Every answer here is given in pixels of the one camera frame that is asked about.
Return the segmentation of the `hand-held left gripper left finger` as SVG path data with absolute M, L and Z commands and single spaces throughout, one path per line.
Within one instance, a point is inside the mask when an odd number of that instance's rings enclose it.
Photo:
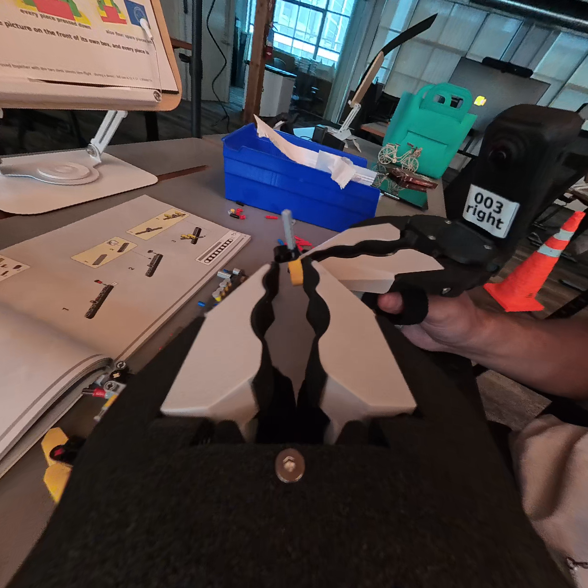
M 265 334 L 275 315 L 279 265 L 263 265 L 214 307 L 173 382 L 161 412 L 235 422 L 247 442 L 273 396 L 273 366 Z

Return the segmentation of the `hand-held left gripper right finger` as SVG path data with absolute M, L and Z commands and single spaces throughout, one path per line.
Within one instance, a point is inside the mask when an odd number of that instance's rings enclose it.
M 334 444 L 351 421 L 412 414 L 415 398 L 377 316 L 319 262 L 301 265 L 315 333 L 303 397 L 328 420 L 323 441 Z

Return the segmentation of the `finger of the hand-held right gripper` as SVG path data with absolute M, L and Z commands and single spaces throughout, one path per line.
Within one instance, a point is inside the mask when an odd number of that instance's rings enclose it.
M 330 256 L 347 259 L 363 254 L 385 256 L 406 248 L 407 243 L 401 239 L 401 231 L 393 224 L 371 224 L 342 231 L 300 258 L 321 261 Z
M 320 264 L 343 286 L 354 292 L 387 293 L 397 274 L 441 270 L 433 257 L 421 252 L 397 252 L 387 256 L 331 256 Z

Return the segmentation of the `lego car chassis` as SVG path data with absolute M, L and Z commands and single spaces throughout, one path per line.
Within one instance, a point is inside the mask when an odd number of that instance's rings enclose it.
M 211 300 L 207 303 L 198 303 L 203 308 L 203 315 L 211 311 L 233 290 L 248 280 L 248 275 L 239 269 L 234 269 L 232 272 L 222 270 L 218 272 L 217 276 L 222 280 L 213 291 Z M 128 362 L 119 360 L 115 363 L 112 371 L 100 375 L 82 390 L 83 397 L 95 398 L 104 402 L 99 412 L 93 417 L 95 423 L 102 420 L 109 408 L 128 386 L 128 381 L 132 377 L 133 374 Z M 58 426 L 48 430 L 41 440 L 42 452 L 47 462 L 43 482 L 55 504 L 61 500 L 74 461 L 84 444 L 85 438 L 68 436 Z

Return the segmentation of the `grey lego axle black connector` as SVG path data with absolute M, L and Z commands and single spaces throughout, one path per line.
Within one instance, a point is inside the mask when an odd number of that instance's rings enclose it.
M 281 217 L 285 237 L 283 239 L 283 244 L 275 247 L 274 258 L 277 263 L 288 263 L 300 257 L 300 250 L 293 232 L 293 217 L 291 210 L 283 210 Z

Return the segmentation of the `person's right forearm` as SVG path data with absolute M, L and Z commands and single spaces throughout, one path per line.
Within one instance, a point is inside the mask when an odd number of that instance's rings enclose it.
M 516 318 L 477 310 L 467 344 L 474 362 L 524 386 L 587 400 L 587 319 Z

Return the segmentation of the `lego instruction booklet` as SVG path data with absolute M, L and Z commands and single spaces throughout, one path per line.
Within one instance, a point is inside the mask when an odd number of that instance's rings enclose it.
M 1 475 L 250 241 L 147 195 L 1 251 Z

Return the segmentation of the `person's right hand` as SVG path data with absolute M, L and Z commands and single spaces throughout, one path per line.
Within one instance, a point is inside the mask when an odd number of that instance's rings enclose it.
M 487 349 L 491 326 L 492 314 L 464 293 L 457 298 L 430 296 L 426 317 L 398 328 L 420 349 L 474 357 Z

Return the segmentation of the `orange traffic cone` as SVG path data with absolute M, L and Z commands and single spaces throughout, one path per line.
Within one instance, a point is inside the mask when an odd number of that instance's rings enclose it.
M 502 282 L 488 282 L 484 289 L 507 312 L 542 311 L 536 295 L 554 269 L 585 213 L 574 212 L 540 248 L 519 264 Z

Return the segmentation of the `blue plastic bin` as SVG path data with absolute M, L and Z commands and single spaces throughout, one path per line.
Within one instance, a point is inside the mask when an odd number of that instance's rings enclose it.
M 230 201 L 278 214 L 289 209 L 298 221 L 337 232 L 376 215 L 377 187 L 351 181 L 341 188 L 330 173 L 294 162 L 259 137 L 254 123 L 222 141 Z

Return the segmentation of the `white paper bags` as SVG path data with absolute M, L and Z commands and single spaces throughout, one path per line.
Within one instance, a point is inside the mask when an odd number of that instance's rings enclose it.
M 378 177 L 376 171 L 360 167 L 344 155 L 340 156 L 322 149 L 316 152 L 303 146 L 294 145 L 258 116 L 254 115 L 254 120 L 256 122 L 257 135 L 260 138 L 269 139 L 283 155 L 297 164 L 329 173 L 331 179 L 341 189 L 344 189 L 351 182 L 367 187 L 374 185 L 374 181 Z

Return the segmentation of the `teal tote bag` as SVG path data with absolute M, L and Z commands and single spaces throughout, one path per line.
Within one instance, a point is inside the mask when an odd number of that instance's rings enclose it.
M 417 172 L 439 179 L 473 127 L 477 116 L 469 112 L 471 92 L 449 83 L 429 84 L 417 93 L 402 93 L 389 122 L 383 145 L 397 143 L 398 155 L 408 144 L 422 149 Z

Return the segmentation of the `black white desk lamp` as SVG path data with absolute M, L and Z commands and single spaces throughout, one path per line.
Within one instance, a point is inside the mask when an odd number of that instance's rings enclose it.
M 369 68 L 365 71 L 360 83 L 356 89 L 353 98 L 348 102 L 350 112 L 343 122 L 340 129 L 331 132 L 331 134 L 338 140 L 345 142 L 347 139 L 352 137 L 352 131 L 350 129 L 352 122 L 355 120 L 357 114 L 361 110 L 362 100 L 372 84 L 376 74 L 378 73 L 385 57 L 390 54 L 394 49 L 401 46 L 401 44 L 413 39 L 417 35 L 427 31 L 434 23 L 437 17 L 437 13 L 432 16 L 423 19 L 416 25 L 409 27 L 407 30 L 400 33 L 397 37 L 387 43 L 379 53 L 371 61 Z

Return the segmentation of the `large paned window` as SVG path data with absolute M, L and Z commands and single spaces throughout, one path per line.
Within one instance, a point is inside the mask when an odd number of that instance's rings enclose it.
M 336 66 L 356 1 L 276 1 L 273 46 L 326 66 Z

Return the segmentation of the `person's white shirt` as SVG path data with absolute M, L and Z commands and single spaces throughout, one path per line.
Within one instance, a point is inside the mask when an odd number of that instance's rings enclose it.
M 587 427 L 541 415 L 509 438 L 523 510 L 575 587 L 587 587 Z

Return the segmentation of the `white wooden document stand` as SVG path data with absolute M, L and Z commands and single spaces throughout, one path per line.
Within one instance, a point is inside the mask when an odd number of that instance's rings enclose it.
M 94 137 L 82 149 L 12 156 L 1 160 L 1 210 L 36 215 L 156 183 L 157 178 L 105 150 L 129 111 L 176 108 L 182 97 L 179 70 L 160 1 L 156 11 L 178 92 L 1 78 L 1 109 L 106 111 Z

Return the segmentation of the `printed instruction sheet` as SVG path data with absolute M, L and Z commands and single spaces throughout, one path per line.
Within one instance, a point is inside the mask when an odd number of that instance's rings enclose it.
M 1 78 L 178 92 L 156 1 L 1 1 Z

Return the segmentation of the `wooden post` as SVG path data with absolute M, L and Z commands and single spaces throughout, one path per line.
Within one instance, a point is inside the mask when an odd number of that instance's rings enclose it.
M 260 113 L 265 66 L 272 51 L 267 48 L 267 40 L 273 22 L 274 11 L 275 1 L 256 2 L 251 60 L 242 116 L 244 124 L 252 123 L 254 115 L 259 115 Z

